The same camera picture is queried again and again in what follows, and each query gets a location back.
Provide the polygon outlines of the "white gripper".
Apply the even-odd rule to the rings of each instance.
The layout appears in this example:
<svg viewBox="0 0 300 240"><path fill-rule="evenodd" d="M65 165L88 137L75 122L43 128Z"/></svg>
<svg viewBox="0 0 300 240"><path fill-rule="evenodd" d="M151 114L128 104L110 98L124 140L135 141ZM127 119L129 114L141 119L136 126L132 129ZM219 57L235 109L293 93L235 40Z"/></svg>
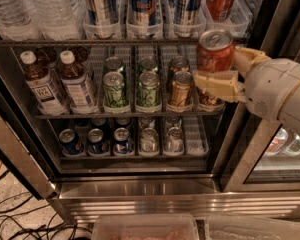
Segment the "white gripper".
<svg viewBox="0 0 300 240"><path fill-rule="evenodd" d="M233 66L243 78L247 76L244 84L238 80L236 70L216 73L194 70L195 85L226 102L247 101L248 111L263 119L278 121L286 115L300 119L299 63L289 59L270 60L261 50L236 46Z"/></svg>

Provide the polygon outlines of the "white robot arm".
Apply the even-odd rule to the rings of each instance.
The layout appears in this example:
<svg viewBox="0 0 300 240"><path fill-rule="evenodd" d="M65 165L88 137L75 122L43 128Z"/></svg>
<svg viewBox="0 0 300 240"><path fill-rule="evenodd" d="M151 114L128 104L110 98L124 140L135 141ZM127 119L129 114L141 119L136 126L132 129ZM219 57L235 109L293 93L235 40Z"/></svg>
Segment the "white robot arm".
<svg viewBox="0 0 300 240"><path fill-rule="evenodd" d="M243 102L248 111L270 122L293 129L300 136L300 64L272 59L260 50L237 46L234 71L217 72L217 60L197 53L195 85L223 101Z"/></svg>

